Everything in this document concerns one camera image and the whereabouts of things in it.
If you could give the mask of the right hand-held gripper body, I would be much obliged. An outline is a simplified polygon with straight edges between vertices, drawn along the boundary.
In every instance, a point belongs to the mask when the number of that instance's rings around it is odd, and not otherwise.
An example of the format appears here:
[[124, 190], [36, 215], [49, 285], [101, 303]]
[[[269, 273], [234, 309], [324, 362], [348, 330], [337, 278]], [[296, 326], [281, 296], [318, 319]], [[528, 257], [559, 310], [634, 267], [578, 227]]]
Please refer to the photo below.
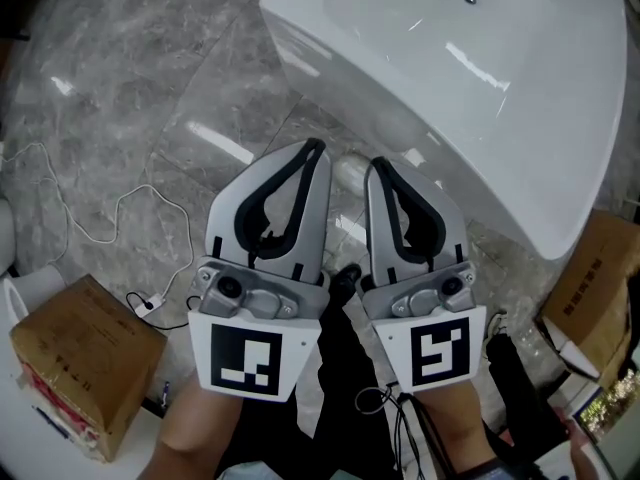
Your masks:
[[367, 275], [358, 294], [401, 389], [416, 393], [472, 378], [487, 308], [474, 300], [474, 265], [457, 265], [377, 286]]

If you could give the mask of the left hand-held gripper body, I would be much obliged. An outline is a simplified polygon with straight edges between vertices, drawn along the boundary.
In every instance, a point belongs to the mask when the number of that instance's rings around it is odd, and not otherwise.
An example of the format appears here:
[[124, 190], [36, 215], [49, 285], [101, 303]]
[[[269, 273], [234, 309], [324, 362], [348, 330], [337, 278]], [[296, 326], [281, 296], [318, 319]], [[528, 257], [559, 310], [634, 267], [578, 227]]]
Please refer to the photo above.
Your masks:
[[201, 387], [287, 401], [318, 341], [328, 302], [322, 285], [203, 257], [188, 292]]

